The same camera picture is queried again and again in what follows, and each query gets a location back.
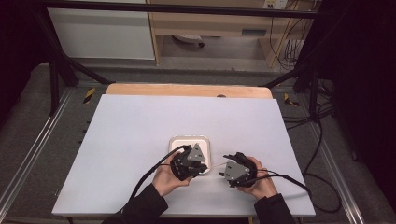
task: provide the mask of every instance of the person's left hand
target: person's left hand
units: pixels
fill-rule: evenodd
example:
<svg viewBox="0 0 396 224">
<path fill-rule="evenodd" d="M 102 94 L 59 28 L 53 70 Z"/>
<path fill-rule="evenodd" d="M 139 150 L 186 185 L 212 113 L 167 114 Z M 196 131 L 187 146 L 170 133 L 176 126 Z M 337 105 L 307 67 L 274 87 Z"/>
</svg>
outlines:
<svg viewBox="0 0 396 224">
<path fill-rule="evenodd" d="M 170 157 L 168 157 L 168 159 L 166 159 L 163 164 L 170 164 L 171 160 L 178 153 L 179 152 L 175 152 L 174 154 L 172 154 Z M 152 180 L 152 185 L 158 191 L 161 197 L 163 197 L 178 187 L 188 186 L 191 180 L 192 176 L 183 181 L 180 181 L 172 173 L 170 165 L 161 165 L 155 172 L 154 179 Z"/>
</svg>

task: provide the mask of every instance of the floor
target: floor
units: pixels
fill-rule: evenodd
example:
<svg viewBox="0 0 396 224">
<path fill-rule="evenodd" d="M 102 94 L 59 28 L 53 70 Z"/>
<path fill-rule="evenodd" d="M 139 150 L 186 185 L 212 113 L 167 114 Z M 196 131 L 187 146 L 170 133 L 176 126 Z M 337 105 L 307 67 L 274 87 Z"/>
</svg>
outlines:
<svg viewBox="0 0 396 224">
<path fill-rule="evenodd" d="M 153 62 L 136 61 L 95 61 L 82 60 L 91 69 L 103 77 L 118 82 L 154 82 L 154 83 L 190 83 L 214 85 L 258 86 L 286 72 L 278 66 L 268 69 L 258 48 L 257 39 L 204 37 L 205 47 L 181 43 L 172 36 L 165 38 L 163 61 L 160 65 Z M 65 223 L 62 217 L 51 214 L 56 202 L 56 195 L 62 188 L 68 171 L 83 141 L 84 130 L 89 128 L 89 121 L 106 86 L 93 82 L 78 73 L 80 83 L 76 88 L 61 87 L 69 94 L 67 104 L 57 123 L 49 130 L 48 138 L 39 147 L 39 154 L 32 155 L 31 147 L 42 131 L 46 122 L 51 121 L 49 69 L 46 65 L 37 67 L 32 73 L 21 99 L 9 115 L 8 121 L 0 130 L 0 221 L 3 223 Z M 272 93 L 278 100 L 284 117 L 305 118 L 304 102 L 307 95 L 296 94 L 292 90 L 295 79 L 290 79 L 273 88 Z M 329 82 L 322 85 L 331 86 Z M 87 91 L 94 87 L 95 93 L 89 104 L 83 104 Z M 290 102 L 285 103 L 285 93 Z M 328 96 L 320 96 L 324 104 Z M 315 217 L 307 217 L 305 223 L 396 223 L 396 216 L 387 200 L 378 189 L 365 165 L 353 161 L 348 142 L 333 114 L 322 120 L 324 142 L 322 145 L 330 150 L 334 160 L 351 192 L 363 222 L 348 217 L 349 211 L 344 206 L 335 213 L 317 210 Z M 315 132 L 317 124 L 307 123 L 288 131 L 301 170 L 308 164 L 318 144 Z M 15 176 L 30 157 L 32 166 L 26 168 L 27 176 Z M 310 173 L 319 175 L 333 182 L 332 171 L 326 163 L 326 154 L 319 153 L 309 169 Z M 13 191 L 14 195 L 5 198 L 10 183 L 20 182 Z M 336 194 L 322 181 L 308 176 L 306 184 L 313 190 L 313 202 L 319 207 L 334 209 L 337 207 Z M 100 220 L 82 219 L 77 223 L 100 223 Z"/>
</svg>

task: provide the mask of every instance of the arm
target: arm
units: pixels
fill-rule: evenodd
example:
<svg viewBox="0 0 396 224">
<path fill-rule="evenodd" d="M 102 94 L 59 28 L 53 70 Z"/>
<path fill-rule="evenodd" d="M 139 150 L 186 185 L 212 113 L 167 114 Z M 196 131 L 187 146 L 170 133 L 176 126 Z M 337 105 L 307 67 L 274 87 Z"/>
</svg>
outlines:
<svg viewBox="0 0 396 224">
<path fill-rule="evenodd" d="M 268 175 L 263 171 L 262 163 L 253 157 L 248 157 L 256 164 L 257 177 Z M 294 218 L 281 194 L 278 194 L 271 178 L 256 181 L 250 188 L 238 188 L 238 190 L 253 195 L 257 202 L 254 204 L 260 223 L 269 224 L 294 224 Z"/>
<path fill-rule="evenodd" d="M 170 156 L 164 164 L 170 164 L 176 154 Z M 125 204 L 120 212 L 105 219 L 103 224 L 152 223 L 168 208 L 163 196 L 178 187 L 188 186 L 191 180 L 192 177 L 184 181 L 178 180 L 169 165 L 162 165 L 157 169 L 152 183 Z"/>
</svg>

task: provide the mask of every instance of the black cloth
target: black cloth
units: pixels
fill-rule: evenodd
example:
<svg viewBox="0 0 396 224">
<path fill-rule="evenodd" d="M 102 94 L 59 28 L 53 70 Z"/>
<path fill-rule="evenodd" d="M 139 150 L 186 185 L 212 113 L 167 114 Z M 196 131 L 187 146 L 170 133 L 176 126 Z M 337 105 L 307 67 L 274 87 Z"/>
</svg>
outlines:
<svg viewBox="0 0 396 224">
<path fill-rule="evenodd" d="M 281 194 L 258 200 L 254 207 L 260 223 L 294 224 L 289 208 Z M 163 197 L 152 184 L 148 185 L 137 197 L 130 200 L 121 212 L 108 217 L 103 224 L 141 224 L 154 223 L 168 208 Z"/>
</svg>

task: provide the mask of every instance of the black metal frame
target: black metal frame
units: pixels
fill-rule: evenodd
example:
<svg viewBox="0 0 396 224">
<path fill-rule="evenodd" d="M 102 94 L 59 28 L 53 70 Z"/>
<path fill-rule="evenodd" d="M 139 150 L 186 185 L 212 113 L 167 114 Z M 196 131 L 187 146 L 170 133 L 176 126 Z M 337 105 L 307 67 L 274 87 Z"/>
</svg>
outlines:
<svg viewBox="0 0 396 224">
<path fill-rule="evenodd" d="M 195 13 L 213 15 L 234 15 L 252 17 L 272 17 L 272 18 L 304 18 L 317 19 L 333 17 L 332 13 L 314 11 L 293 11 L 293 10 L 272 10 L 257 8 L 238 8 L 238 7 L 204 7 L 204 6 L 182 6 L 182 5 L 158 5 L 158 4 L 135 4 L 135 3 L 108 3 L 108 2 L 86 2 L 86 1 L 62 1 L 62 0 L 20 0 L 22 13 L 25 19 L 40 28 L 41 34 L 38 39 L 43 49 L 50 57 L 49 63 L 51 71 L 51 115 L 59 105 L 59 87 L 57 75 L 59 74 L 66 86 L 76 86 L 78 79 L 72 69 L 81 71 L 85 75 L 92 77 L 102 84 L 111 84 L 114 81 L 107 80 L 95 74 L 93 71 L 84 67 L 69 58 L 62 50 L 57 35 L 48 21 L 43 17 L 43 11 L 48 7 L 52 8 L 72 8 L 90 10 L 112 10 L 112 11 L 144 11 L 144 12 L 168 12 L 168 13 Z"/>
</svg>

